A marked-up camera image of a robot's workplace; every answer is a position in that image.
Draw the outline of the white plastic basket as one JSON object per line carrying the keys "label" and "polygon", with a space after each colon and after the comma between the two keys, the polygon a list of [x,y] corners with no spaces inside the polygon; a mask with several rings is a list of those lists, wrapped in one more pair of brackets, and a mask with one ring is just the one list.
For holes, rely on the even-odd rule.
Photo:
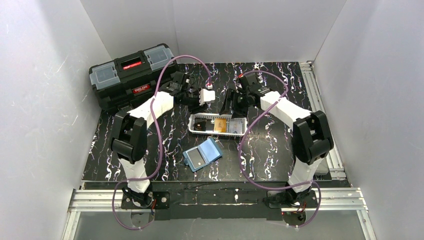
{"label": "white plastic basket", "polygon": [[193,134],[242,137],[247,131],[248,119],[233,118],[231,114],[197,113],[190,115],[188,125]]}

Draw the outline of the black VIP card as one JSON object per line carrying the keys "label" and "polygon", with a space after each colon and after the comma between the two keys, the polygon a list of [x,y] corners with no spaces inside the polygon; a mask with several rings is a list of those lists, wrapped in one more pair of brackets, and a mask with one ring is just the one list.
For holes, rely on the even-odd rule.
{"label": "black VIP card", "polygon": [[187,157],[194,169],[201,168],[205,165],[206,161],[204,160],[201,152],[198,148],[194,148],[187,152]]}

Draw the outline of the blue leather card holder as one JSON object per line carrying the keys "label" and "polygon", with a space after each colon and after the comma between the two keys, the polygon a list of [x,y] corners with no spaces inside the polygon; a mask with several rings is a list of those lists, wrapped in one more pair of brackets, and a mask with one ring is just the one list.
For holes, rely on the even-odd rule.
{"label": "blue leather card holder", "polygon": [[[198,148],[202,157],[205,160],[204,166],[200,167],[198,169],[193,168],[192,164],[189,162],[188,155],[187,155],[188,151],[193,150],[195,148]],[[192,172],[196,172],[196,171],[206,167],[207,165],[213,163],[214,161],[220,159],[222,156],[223,156],[223,151],[219,148],[216,141],[213,138],[208,138],[207,140],[205,140],[201,144],[199,144],[195,147],[192,147],[189,150],[184,151],[183,152],[183,157],[184,157],[183,162],[186,166],[190,167]]]}

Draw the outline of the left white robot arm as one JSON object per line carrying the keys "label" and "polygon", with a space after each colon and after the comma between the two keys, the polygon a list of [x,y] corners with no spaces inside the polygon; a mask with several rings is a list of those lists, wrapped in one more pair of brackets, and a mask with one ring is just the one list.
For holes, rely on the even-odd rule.
{"label": "left white robot arm", "polygon": [[154,202],[143,161],[148,148],[148,128],[174,104],[190,109],[199,107],[200,91],[193,87],[193,82],[192,76],[177,71],[142,105],[114,116],[109,148],[117,155],[127,178],[123,195],[137,207],[149,208]]}

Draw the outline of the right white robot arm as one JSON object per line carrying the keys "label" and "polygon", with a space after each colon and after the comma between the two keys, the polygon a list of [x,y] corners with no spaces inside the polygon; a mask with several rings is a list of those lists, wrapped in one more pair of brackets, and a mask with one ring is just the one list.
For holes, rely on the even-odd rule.
{"label": "right white robot arm", "polygon": [[294,166],[284,187],[267,187],[254,182],[248,175],[245,178],[258,188],[275,191],[273,196],[265,197],[264,202],[273,205],[293,205],[302,203],[310,194],[314,175],[323,161],[334,148],[334,140],[326,114],[297,106],[283,93],[273,90],[259,82],[256,71],[240,74],[240,86],[228,88],[220,114],[232,114],[233,118],[245,118],[249,107],[263,110],[261,116],[271,114],[292,130],[292,152]]}

